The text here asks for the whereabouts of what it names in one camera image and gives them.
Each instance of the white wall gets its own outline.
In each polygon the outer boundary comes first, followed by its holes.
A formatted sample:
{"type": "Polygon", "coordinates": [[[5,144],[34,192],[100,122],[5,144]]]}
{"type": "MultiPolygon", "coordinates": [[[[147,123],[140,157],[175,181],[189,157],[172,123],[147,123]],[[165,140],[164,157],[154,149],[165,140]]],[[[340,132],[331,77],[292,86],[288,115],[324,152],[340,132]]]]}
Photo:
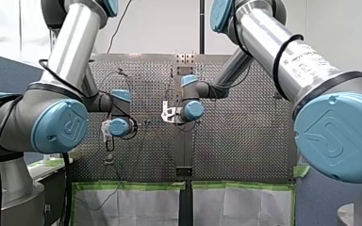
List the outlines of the white wall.
{"type": "MultiPolygon", "coordinates": [[[[305,0],[284,0],[288,11],[287,27],[305,33],[305,0]]],[[[128,0],[119,0],[120,14],[109,19],[95,43],[105,53],[128,0]]],[[[225,35],[210,28],[213,0],[206,0],[206,54],[232,54],[237,46],[225,35]]],[[[110,53],[198,53],[198,0],[133,0],[110,53]]]]}
{"type": "Polygon", "coordinates": [[[362,1],[308,0],[306,41],[342,70],[362,71],[362,1]]]}
{"type": "MultiPolygon", "coordinates": [[[[95,43],[105,53],[128,0],[109,19],[95,43]]],[[[192,53],[199,51],[199,1],[133,0],[110,53],[192,53]]]]}

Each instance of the white cloth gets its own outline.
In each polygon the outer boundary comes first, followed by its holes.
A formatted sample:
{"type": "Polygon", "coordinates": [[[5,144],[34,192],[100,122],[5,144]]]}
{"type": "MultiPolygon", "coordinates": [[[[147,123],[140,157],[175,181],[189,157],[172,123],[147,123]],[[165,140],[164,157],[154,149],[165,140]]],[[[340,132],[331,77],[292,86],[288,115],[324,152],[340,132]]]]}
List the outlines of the white cloth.
{"type": "Polygon", "coordinates": [[[41,1],[0,0],[0,57],[40,67],[51,52],[41,1]]]}
{"type": "Polygon", "coordinates": [[[291,191],[195,189],[195,226],[290,226],[291,191]]]}
{"type": "Polygon", "coordinates": [[[179,190],[118,190],[102,208],[96,210],[113,192],[114,190],[77,192],[74,226],[178,225],[179,190]]]}

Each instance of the blue wall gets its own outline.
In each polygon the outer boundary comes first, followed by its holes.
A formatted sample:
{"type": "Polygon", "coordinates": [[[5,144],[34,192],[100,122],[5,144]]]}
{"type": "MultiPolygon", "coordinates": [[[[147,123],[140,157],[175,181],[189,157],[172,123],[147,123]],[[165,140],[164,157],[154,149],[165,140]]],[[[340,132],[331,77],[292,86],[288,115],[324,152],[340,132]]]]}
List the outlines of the blue wall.
{"type": "Polygon", "coordinates": [[[311,168],[298,180],[296,192],[297,226],[336,226],[337,210],[353,203],[362,185],[341,183],[311,168]]]}

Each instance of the metal pegboard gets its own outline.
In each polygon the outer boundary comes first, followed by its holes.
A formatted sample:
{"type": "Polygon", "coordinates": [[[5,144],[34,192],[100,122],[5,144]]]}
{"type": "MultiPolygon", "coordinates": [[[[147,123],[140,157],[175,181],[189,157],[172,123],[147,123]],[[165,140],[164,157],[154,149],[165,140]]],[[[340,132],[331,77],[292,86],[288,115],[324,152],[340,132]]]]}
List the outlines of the metal pegboard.
{"type": "MultiPolygon", "coordinates": [[[[228,58],[195,56],[195,73],[211,81],[228,58]]],[[[194,180],[287,183],[293,178],[296,150],[289,139],[289,103],[274,98],[275,92],[272,80],[254,62],[228,98],[203,100],[206,113],[193,136],[194,180]]]]}
{"type": "Polygon", "coordinates": [[[131,90],[131,116],[139,131],[131,140],[115,138],[113,164],[105,165],[108,153],[100,128],[107,114],[91,113],[88,133],[78,147],[75,180],[174,181],[174,130],[160,114],[163,99],[173,101],[179,95],[166,91],[173,86],[175,56],[101,55],[94,59],[90,67],[100,90],[131,90]]]}
{"type": "Polygon", "coordinates": [[[167,99],[170,106],[176,106],[175,100],[179,99],[179,93],[168,89],[177,80],[177,66],[191,66],[202,80],[210,81],[228,58],[95,56],[91,68],[98,87],[105,91],[131,89],[131,115],[140,129],[130,141],[116,138],[114,164],[104,165],[107,152],[100,123],[106,114],[90,114],[89,131],[79,146],[80,159],[74,166],[75,180],[118,180],[120,175],[127,181],[175,181],[175,167],[179,165],[175,157],[183,153],[182,162],[187,165],[193,153],[193,180],[287,182],[293,177],[296,163],[296,150],[289,147],[288,102],[273,98],[273,83],[257,63],[247,79],[231,89],[227,99],[204,100],[206,113],[192,138],[178,139],[183,133],[160,118],[162,101],[167,99]],[[127,76],[116,74],[119,68],[127,76]],[[176,143],[180,140],[184,142],[181,146],[176,143]]]}

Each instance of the white curtain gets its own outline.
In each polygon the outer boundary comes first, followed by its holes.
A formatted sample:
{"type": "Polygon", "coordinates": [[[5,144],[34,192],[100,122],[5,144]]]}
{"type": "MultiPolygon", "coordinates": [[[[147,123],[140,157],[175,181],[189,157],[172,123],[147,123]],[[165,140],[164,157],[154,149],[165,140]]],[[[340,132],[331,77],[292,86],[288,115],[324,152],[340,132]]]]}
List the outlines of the white curtain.
{"type": "Polygon", "coordinates": [[[38,66],[50,54],[40,0],[0,0],[0,57],[38,66]]]}

